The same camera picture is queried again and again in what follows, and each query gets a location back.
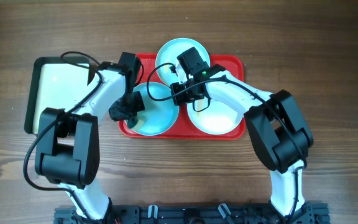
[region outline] tray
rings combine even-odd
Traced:
[[[141,83],[147,81],[147,77],[150,75],[150,72],[155,68],[155,58],[157,54],[155,53],[141,53],[136,54],[143,63],[144,66],[144,75]],[[229,70],[232,75],[238,78],[241,81],[244,81],[244,67],[240,59],[233,55],[209,55],[211,58],[211,65],[218,63]],[[159,79],[158,75],[155,73],[150,80],[151,82],[162,81]],[[244,118],[240,124],[234,128],[231,132],[220,135],[206,134],[200,131],[193,123],[190,121],[190,118],[187,114],[186,105],[180,106],[179,116],[175,124],[164,133],[157,136],[143,136],[133,132],[128,129],[124,121],[119,121],[118,126],[120,131],[127,137],[130,138],[153,138],[153,139],[204,139],[204,140],[235,140],[241,137],[246,131],[246,123]]]

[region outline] cable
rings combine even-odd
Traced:
[[[137,82],[135,83],[135,86],[139,85],[140,82],[142,81],[142,78],[143,78],[144,66],[143,66],[142,62],[140,62],[140,66],[142,67],[142,75],[140,76],[139,81],[137,81]]]
[[[178,93],[172,95],[172,96],[168,96],[168,97],[165,97],[165,98],[161,98],[161,99],[156,99],[154,98],[150,92],[149,92],[149,81],[151,79],[151,76],[153,75],[153,73],[159,69],[160,67],[162,66],[165,66],[165,65],[172,65],[174,66],[174,64],[172,63],[164,63],[164,64],[161,64],[159,65],[157,68],[155,68],[149,75],[149,77],[147,78],[147,94],[149,95],[149,97],[152,99],[152,100],[155,100],[155,101],[164,101],[164,100],[169,100],[169,99],[172,99],[180,94],[183,94],[184,92],[188,91],[190,88],[194,88],[198,85],[202,85],[202,84],[205,84],[205,83],[209,83],[209,82],[226,82],[226,83],[230,83],[230,84],[233,84],[235,86],[238,86],[240,88],[242,88],[243,90],[245,90],[246,92],[248,92],[251,96],[253,96],[254,98],[258,99],[264,106],[266,106],[266,108],[273,114],[274,118],[281,124],[281,126],[283,127],[284,131],[286,132],[286,134],[288,135],[288,137],[290,138],[290,141],[292,142],[292,144],[294,145],[295,149],[298,151],[299,153],[299,157],[300,159],[303,161],[303,166],[302,167],[297,167],[293,173],[295,175],[295,196],[294,196],[294,202],[293,202],[293,206],[292,206],[292,209],[291,209],[291,212],[290,214],[287,216],[287,224],[288,223],[291,223],[292,221],[292,218],[293,218],[293,215],[295,213],[295,210],[296,210],[296,205],[298,203],[298,196],[299,196],[299,191],[298,191],[298,186],[299,186],[299,183],[298,183],[298,171],[299,170],[303,170],[305,168],[307,168],[308,166],[308,163],[305,159],[305,156],[303,155],[303,152],[302,150],[299,148],[299,145],[296,143],[295,141],[295,138],[293,137],[293,135],[291,134],[291,132],[288,130],[287,126],[285,125],[285,123],[282,121],[281,117],[277,114],[277,112],[264,100],[262,99],[258,94],[254,93],[253,91],[250,91],[247,87],[241,85],[240,83],[237,83],[237,82],[234,82],[234,81],[231,81],[229,79],[227,79],[226,76],[223,76],[223,77],[220,77],[220,78],[212,78],[212,79],[209,79],[209,80],[206,80],[206,81],[203,81],[203,82],[199,82],[199,83],[196,83],[192,86],[189,86],[188,88],[185,88],[184,90],[182,91],[179,91]]]
[[[87,68],[87,69],[91,69],[93,70],[96,74],[98,74],[99,76],[99,82],[98,84],[92,89],[92,91],[90,91],[77,105],[75,105],[72,109],[68,110],[67,112],[65,112],[62,116],[58,117],[55,121],[53,121],[52,123],[50,123],[41,133],[39,133],[39,135],[37,136],[37,138],[34,140],[34,142],[31,144],[29,150],[27,151],[27,154],[25,155],[24,158],[24,163],[23,163],[23,176],[25,181],[33,188],[37,189],[37,190],[44,190],[44,191],[66,191],[68,192],[74,199],[74,201],[76,202],[76,204],[79,206],[80,210],[83,212],[83,214],[86,216],[87,219],[94,221],[88,214],[88,212],[86,211],[86,209],[84,208],[84,206],[82,205],[82,203],[80,202],[80,200],[78,199],[78,197],[75,195],[74,191],[71,189],[67,189],[67,188],[63,188],[63,187],[41,187],[37,184],[35,184],[34,182],[31,181],[30,177],[29,177],[29,173],[27,170],[27,167],[29,165],[29,159],[30,156],[33,152],[33,150],[35,149],[36,145],[39,143],[39,141],[45,136],[45,134],[55,125],[57,125],[60,121],[64,120],[67,116],[71,115],[72,112],[76,111],[78,108],[80,108],[82,106],[83,103],[85,103],[98,89],[99,87],[102,85],[103,83],[103,76],[102,74],[100,74],[99,71],[97,71],[97,69],[93,69],[91,67],[86,67],[84,65],[78,65],[72,62],[69,62],[67,60],[64,59],[64,56],[68,55],[68,54],[80,54],[83,55],[85,57],[88,57],[89,59],[91,59],[92,61],[94,61],[96,64],[100,64],[96,59],[94,59],[93,57],[81,53],[81,52],[65,52],[60,56],[60,60],[62,60],[65,63],[68,63],[70,65],[74,65],[80,68]]]

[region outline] wooden surface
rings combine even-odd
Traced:
[[[71,204],[22,176],[35,59],[79,50],[117,61],[177,37],[236,55],[247,83],[295,96],[314,134],[303,194],[328,203],[333,223],[358,223],[358,1],[312,0],[0,4],[0,223],[51,223],[55,207]],[[98,177],[116,205],[269,200],[269,171],[248,133],[230,142],[129,139],[105,120],[99,136]],[[29,170],[47,184],[34,161]]]

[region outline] wooden table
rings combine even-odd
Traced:
[[[117,61],[189,37],[233,54],[246,81],[286,89],[313,134],[303,176],[307,200],[329,204],[332,223],[358,223],[358,1],[0,1],[0,223],[51,223],[70,205],[22,176],[34,136],[23,125],[32,65],[79,50]],[[99,128],[98,178],[116,205],[267,202],[269,171],[248,133],[236,141],[130,139],[113,121]],[[34,172],[38,184],[47,184]]]

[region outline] plate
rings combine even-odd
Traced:
[[[155,59],[155,67],[157,68],[159,65],[167,62],[173,63],[177,68],[178,75],[183,78],[180,79],[172,73],[168,65],[164,66],[157,70],[157,74],[161,81],[163,81],[166,85],[170,86],[175,82],[186,81],[184,80],[186,74],[184,74],[184,71],[181,69],[177,56],[192,47],[195,47],[198,53],[200,53],[201,58],[206,61],[209,66],[211,66],[208,52],[199,42],[189,38],[173,39],[164,44],[164,46],[162,46],[159,50],[157,58]]]
[[[206,108],[207,105],[207,98],[195,101],[195,109],[198,111]],[[193,104],[189,103],[187,113],[196,128],[207,134],[226,134],[237,127],[244,117],[216,100],[211,100],[209,108],[201,112],[195,112]]]
[[[154,98],[171,96],[171,89],[161,83],[150,82],[149,89]],[[172,99],[165,101],[150,99],[146,83],[136,86],[134,91],[140,91],[145,110],[137,113],[139,121],[132,130],[144,136],[156,136],[170,129],[178,118],[179,106],[175,106]]]

